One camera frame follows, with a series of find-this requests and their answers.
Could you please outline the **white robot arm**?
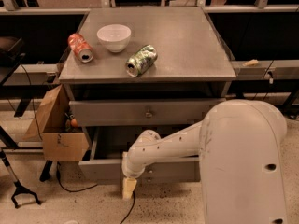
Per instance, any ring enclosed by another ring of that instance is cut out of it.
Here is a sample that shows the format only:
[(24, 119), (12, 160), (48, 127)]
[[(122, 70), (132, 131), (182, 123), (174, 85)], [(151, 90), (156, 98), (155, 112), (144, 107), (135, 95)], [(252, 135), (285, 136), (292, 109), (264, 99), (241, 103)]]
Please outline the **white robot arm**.
[(132, 197), (147, 166), (197, 155), (205, 224), (288, 224), (280, 167), (286, 133), (273, 105), (237, 99), (165, 138), (146, 130), (122, 155), (122, 197)]

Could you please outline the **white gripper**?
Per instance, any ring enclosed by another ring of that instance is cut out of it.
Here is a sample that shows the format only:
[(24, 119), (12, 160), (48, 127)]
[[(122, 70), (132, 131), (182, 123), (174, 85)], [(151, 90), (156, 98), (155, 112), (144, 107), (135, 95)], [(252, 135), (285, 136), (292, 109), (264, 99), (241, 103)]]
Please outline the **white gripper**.
[(133, 196), (137, 180), (145, 171), (145, 167), (140, 164), (130, 162), (127, 157), (122, 159), (122, 172), (126, 176), (122, 181), (122, 198), (129, 200)]

